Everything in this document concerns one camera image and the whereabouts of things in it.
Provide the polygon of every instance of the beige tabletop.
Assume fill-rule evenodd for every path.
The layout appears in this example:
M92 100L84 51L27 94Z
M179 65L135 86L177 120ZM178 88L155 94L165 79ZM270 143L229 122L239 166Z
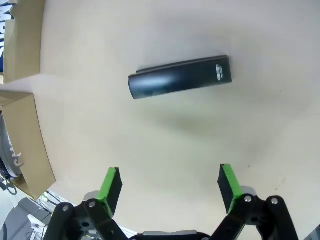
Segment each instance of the beige tabletop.
M285 199L303 239L320 224L319 13L317 0L47 0L41 75L1 89L34 93L65 199L119 166L121 226L210 234L230 163L262 199ZM218 55L231 84L131 97L138 69Z

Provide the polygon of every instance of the white table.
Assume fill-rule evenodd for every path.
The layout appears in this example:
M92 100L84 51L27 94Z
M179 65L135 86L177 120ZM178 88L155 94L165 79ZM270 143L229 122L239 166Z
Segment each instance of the white table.
M262 199L285 199L303 239L320 223L319 12L315 0L47 0L41 75L1 89L34 93L52 190L72 202L119 166L120 225L212 233L231 163ZM222 54L231 84L130 95L137 69Z

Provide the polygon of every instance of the screw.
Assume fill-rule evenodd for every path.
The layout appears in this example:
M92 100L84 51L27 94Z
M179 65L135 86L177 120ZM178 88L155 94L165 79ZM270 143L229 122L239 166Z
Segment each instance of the screw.
M276 205L278 204L278 199L276 199L275 197L271 199L271 203Z
M250 196L246 196L246 197L244 198L244 201L245 201L246 203L250 203L250 202L252 201L252 198L251 198Z
M89 207L90 207L90 208L93 208L95 205L96 205L96 203L95 203L94 201L92 201L92 202L89 203Z
M65 205L63 208L62 208L62 210L65 212L65 211L68 211L68 209L69 209L69 206L68 205Z

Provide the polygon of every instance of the blue object in box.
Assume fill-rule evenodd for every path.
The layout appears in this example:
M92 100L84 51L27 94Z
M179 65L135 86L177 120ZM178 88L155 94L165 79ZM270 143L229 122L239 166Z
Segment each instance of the blue object in box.
M6 20L14 19L10 14L12 6L8 0L0 0L0 73L4 72Z

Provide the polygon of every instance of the cardboard box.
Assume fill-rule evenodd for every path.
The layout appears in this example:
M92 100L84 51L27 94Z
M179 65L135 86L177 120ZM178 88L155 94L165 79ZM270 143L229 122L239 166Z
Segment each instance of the cardboard box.
M41 35L45 0L9 0L15 4L10 15L0 11L5 21L3 83L40 73Z
M0 91L0 106L22 176L13 184L37 200L56 181L38 121L32 93Z

